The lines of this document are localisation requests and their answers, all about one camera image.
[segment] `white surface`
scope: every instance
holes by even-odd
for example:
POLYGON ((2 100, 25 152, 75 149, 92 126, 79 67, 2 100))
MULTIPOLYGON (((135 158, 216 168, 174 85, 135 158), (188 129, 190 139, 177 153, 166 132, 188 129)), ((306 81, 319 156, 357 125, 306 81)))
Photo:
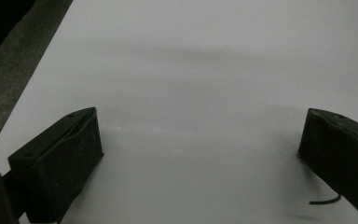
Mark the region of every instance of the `white surface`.
POLYGON ((0 134, 95 105, 105 156, 63 223, 358 223, 296 158, 307 109, 358 120, 358 1, 75 0, 0 134))

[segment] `white sheet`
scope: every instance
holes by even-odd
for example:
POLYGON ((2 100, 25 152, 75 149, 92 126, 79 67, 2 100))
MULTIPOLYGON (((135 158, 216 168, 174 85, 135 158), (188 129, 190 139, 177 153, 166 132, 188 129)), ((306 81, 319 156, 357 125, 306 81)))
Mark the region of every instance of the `white sheet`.
POLYGON ((62 224, 358 223, 296 157, 307 109, 358 121, 358 1, 75 0, 0 134, 96 106, 105 156, 62 224))

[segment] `white paper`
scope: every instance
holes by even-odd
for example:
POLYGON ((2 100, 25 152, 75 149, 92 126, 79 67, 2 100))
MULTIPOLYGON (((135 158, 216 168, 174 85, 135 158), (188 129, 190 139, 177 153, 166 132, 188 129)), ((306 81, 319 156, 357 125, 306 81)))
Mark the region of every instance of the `white paper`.
POLYGON ((358 121, 358 1, 76 0, 0 134, 96 106, 105 156, 62 224, 358 223, 296 157, 309 107, 358 121))

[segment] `gray carpet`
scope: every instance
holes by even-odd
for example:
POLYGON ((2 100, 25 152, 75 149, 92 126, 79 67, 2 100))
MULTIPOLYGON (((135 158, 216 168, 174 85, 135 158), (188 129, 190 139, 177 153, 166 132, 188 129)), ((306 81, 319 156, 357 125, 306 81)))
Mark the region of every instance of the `gray carpet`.
POLYGON ((0 46, 0 132, 71 3, 36 0, 0 46))

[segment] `floor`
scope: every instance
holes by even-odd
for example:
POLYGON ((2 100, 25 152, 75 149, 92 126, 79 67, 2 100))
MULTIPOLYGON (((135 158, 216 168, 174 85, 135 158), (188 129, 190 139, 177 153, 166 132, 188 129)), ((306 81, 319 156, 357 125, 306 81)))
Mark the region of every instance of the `floor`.
POLYGON ((36 0, 0 46, 0 132, 72 0, 36 0))

